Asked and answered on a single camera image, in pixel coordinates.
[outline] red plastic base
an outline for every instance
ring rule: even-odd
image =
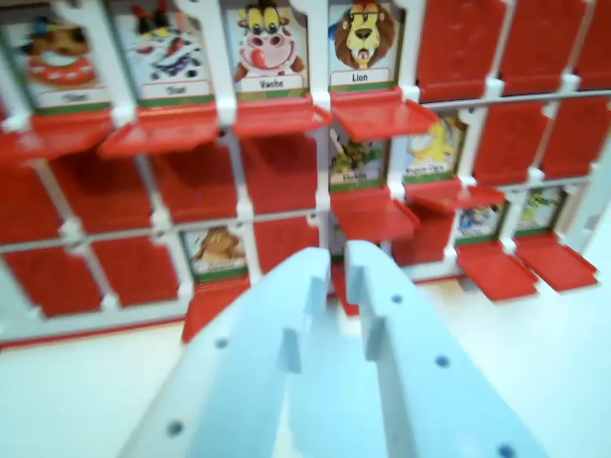
[[[238,102],[233,132],[238,138],[298,134],[331,123],[325,110],[312,104],[312,97],[285,97]]]
[[[457,246],[458,265],[491,301],[536,294],[537,276],[518,258],[503,253],[499,242]]]
[[[542,109],[539,102],[490,107],[474,164],[478,184],[523,183],[528,179],[528,168],[549,122]]]
[[[318,227],[306,218],[255,222],[255,239],[264,274],[298,251],[319,245]]]
[[[437,115],[417,103],[403,101],[401,91],[331,93],[333,116],[354,141],[424,134]]]
[[[137,122],[113,133],[98,151],[105,157],[191,151],[203,143],[214,141],[218,131],[219,120],[214,103],[140,109]]]
[[[132,159],[104,160],[91,150],[50,165],[87,232],[150,226],[151,205]]]
[[[184,319],[182,341],[188,344],[205,326],[250,287],[248,278],[212,281],[196,286]]]
[[[484,94],[505,10],[502,0],[427,2],[416,70],[421,103]]]
[[[553,234],[516,240],[516,255],[556,291],[598,284],[596,267],[568,246],[558,245]]]
[[[97,241],[92,248],[122,306],[178,298],[179,283],[165,245],[138,237]]]
[[[212,142],[149,160],[174,222],[237,215],[238,194],[227,148]]]
[[[22,133],[0,134],[0,164],[27,159],[53,159],[88,151],[110,132],[110,110],[78,114],[32,116],[32,128]]]
[[[59,215],[30,167],[0,168],[0,243],[59,236]]]
[[[87,262],[63,247],[2,255],[34,305],[46,317],[99,310],[102,296]]]
[[[387,188],[369,188],[336,193],[331,210],[347,239],[372,242],[408,239],[418,226],[418,218]]]
[[[242,141],[248,193],[256,214],[316,207],[316,140],[305,134]]]

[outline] cartoon bird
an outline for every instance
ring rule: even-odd
[[[453,129],[450,121],[440,117],[429,131],[423,135],[414,135],[411,138],[410,154],[414,156],[412,165],[418,165],[427,159],[432,162],[446,162],[456,153],[451,144]]]
[[[193,260],[207,260],[209,262],[227,262],[229,260],[243,260],[244,252],[238,249],[238,239],[229,233],[226,227],[213,227],[201,241],[200,251]]]
[[[522,222],[532,222],[537,218],[537,210],[540,207],[553,205],[557,202],[557,200],[552,198],[545,198],[541,191],[534,191],[526,200],[526,205],[524,206],[524,211],[522,212],[520,220]]]

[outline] plastic hole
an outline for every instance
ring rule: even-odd
[[[503,445],[498,448],[498,456],[502,458],[516,458],[517,454],[513,447]]]
[[[217,349],[223,350],[226,346],[229,345],[229,341],[225,338],[217,339],[217,341],[214,342],[214,345]]]
[[[439,367],[448,367],[450,365],[450,360],[447,357],[440,355],[435,358],[435,364],[437,364]]]
[[[184,429],[184,425],[182,424],[181,421],[175,420],[173,422],[170,422],[167,428],[168,436],[176,437],[182,433],[183,429]]]

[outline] cartoon lion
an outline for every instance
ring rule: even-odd
[[[370,69],[394,41],[394,22],[378,3],[353,5],[335,31],[335,54],[354,70]]]
[[[200,251],[193,260],[209,262],[227,262],[228,260],[243,260],[244,252],[238,249],[238,239],[230,234],[226,227],[213,227],[201,241]]]

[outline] toy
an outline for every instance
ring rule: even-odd
[[[349,241],[347,252],[348,299],[361,307],[362,351],[377,365],[388,456],[546,456],[401,269],[367,242]],[[281,423],[295,453],[311,453],[312,436],[290,409],[299,408],[300,378],[315,370],[307,324],[325,322],[329,267],[327,250],[308,248],[236,299],[230,335],[216,348],[203,332],[187,345],[120,456],[273,456]]]
[[[351,239],[412,281],[468,275],[495,301],[596,283],[579,252],[611,193],[608,8],[541,5],[6,5],[0,345],[192,307],[188,340],[308,246],[330,250],[329,294],[355,314],[337,286]],[[523,49],[549,23],[557,44]],[[92,79],[47,87],[24,50],[86,59]],[[58,271],[79,279],[74,303]]]

